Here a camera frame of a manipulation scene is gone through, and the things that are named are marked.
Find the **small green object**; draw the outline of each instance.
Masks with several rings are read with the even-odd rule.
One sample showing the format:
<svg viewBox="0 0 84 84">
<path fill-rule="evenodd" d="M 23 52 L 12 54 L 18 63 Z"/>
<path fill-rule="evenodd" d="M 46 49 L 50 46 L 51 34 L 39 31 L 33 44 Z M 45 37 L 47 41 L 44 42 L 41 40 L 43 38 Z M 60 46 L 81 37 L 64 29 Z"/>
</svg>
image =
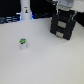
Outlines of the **small green object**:
<svg viewBox="0 0 84 84">
<path fill-rule="evenodd" d="M 22 44 L 22 43 L 26 43 L 26 39 L 21 39 L 20 40 L 20 43 Z"/>
</svg>

